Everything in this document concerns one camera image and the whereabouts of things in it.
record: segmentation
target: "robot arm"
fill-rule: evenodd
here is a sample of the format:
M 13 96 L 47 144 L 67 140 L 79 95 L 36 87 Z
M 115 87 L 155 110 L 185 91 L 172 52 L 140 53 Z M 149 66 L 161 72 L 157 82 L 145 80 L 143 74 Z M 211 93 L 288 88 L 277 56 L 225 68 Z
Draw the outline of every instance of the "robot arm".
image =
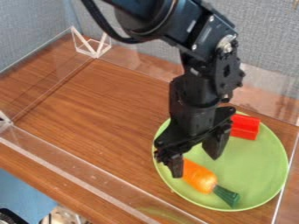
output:
M 161 39 L 180 50 L 184 74 L 169 84 L 171 124 L 155 139 L 157 162 L 183 176 L 183 153 L 195 144 L 216 159 L 229 139 L 228 102 L 244 77 L 233 24 L 201 0 L 104 0 L 129 38 L 120 37 L 92 0 L 81 0 L 107 34 L 128 44 Z

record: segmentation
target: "gray fabric wall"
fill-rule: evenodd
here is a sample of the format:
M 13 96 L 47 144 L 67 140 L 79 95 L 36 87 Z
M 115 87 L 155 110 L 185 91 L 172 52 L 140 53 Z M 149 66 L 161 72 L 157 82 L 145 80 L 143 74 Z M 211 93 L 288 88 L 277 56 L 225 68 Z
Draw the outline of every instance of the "gray fabric wall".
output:
M 63 0 L 0 0 L 0 71 L 68 27 Z
M 208 0 L 207 2 L 236 25 L 241 61 L 282 74 L 299 75 L 299 10 L 292 9 L 292 1 Z M 80 1 L 72 3 L 83 32 L 96 39 L 100 29 Z M 96 3 L 107 15 L 107 20 L 119 27 L 111 7 L 99 0 Z M 179 62 L 177 52 L 161 41 L 141 44 L 137 50 Z

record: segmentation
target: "red block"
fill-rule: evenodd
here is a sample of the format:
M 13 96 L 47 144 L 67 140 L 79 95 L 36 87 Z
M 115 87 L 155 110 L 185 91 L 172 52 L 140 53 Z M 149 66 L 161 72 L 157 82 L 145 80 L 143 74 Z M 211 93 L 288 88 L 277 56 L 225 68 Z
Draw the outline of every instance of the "red block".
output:
M 252 116 L 235 114 L 231 117 L 232 127 L 229 135 L 232 137 L 256 140 L 260 120 Z

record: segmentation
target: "green plate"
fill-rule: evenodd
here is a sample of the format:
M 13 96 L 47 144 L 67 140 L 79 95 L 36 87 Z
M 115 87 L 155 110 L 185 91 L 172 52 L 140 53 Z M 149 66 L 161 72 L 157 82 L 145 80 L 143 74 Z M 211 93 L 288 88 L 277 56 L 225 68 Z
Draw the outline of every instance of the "green plate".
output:
M 169 120 L 157 130 L 156 137 L 168 124 Z M 286 183 L 288 171 L 286 149 L 264 124 L 260 124 L 255 141 L 229 138 L 217 160 L 209 158 L 200 144 L 193 146 L 184 156 L 216 174 L 220 186 L 240 195 L 237 205 L 231 208 L 216 194 L 201 194 L 180 178 L 172 178 L 168 167 L 153 160 L 164 183 L 184 199 L 200 207 L 227 212 L 248 210 L 267 203 Z

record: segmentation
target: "toy carrot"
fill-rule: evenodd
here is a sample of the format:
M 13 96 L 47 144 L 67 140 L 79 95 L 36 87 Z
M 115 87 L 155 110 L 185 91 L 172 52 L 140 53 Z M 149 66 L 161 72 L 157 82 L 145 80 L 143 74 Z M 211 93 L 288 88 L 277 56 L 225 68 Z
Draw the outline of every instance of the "toy carrot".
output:
M 183 179 L 201 193 L 215 193 L 231 207 L 239 202 L 239 194 L 217 185 L 217 177 L 205 167 L 189 159 L 183 160 Z

